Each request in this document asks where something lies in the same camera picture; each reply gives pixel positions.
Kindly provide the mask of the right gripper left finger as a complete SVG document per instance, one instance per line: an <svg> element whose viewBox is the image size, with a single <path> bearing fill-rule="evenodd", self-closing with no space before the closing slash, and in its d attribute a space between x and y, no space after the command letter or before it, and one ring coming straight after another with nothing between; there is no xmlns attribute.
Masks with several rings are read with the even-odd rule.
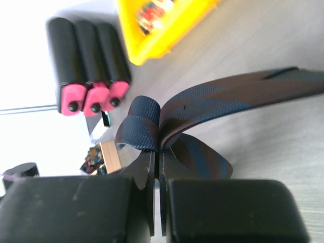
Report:
<svg viewBox="0 0 324 243"><path fill-rule="evenodd" d="M22 177L1 202L1 242L150 242L154 152L99 176Z"/></svg>

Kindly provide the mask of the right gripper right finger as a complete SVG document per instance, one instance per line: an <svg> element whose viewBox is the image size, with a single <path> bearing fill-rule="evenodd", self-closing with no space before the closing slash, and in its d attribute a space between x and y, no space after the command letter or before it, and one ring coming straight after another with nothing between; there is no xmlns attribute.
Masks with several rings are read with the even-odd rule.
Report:
<svg viewBox="0 0 324 243"><path fill-rule="evenodd" d="M288 188L275 180L201 179L171 151L159 156L167 242L309 242Z"/></svg>

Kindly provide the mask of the blue brown striped tie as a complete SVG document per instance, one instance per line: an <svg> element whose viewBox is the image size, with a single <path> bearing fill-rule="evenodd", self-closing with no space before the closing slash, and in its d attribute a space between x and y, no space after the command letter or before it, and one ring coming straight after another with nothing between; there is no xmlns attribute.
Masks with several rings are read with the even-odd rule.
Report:
<svg viewBox="0 0 324 243"><path fill-rule="evenodd" d="M228 76L188 88L160 106L136 97L115 138L118 148L171 149L199 178L230 178L231 164L186 131L230 114L323 93L323 72L285 67Z"/></svg>

